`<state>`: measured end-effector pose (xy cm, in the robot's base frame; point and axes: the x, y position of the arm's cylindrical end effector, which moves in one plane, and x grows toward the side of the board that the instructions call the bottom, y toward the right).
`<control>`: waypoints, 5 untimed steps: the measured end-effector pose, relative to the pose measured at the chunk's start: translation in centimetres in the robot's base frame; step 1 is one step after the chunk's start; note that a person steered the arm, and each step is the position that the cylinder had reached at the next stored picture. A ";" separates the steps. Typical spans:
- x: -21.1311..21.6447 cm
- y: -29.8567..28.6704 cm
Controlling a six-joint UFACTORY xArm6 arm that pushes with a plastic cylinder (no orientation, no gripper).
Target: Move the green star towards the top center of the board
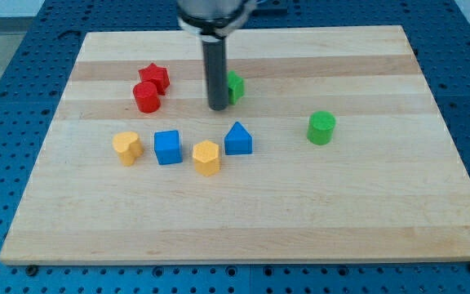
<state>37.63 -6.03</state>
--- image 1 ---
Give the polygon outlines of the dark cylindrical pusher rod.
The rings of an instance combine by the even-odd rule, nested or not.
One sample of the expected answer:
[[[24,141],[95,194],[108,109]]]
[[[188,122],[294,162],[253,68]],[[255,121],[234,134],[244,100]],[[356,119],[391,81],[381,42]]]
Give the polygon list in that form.
[[[202,40],[202,53],[209,108],[215,111],[228,106],[226,42],[224,38]]]

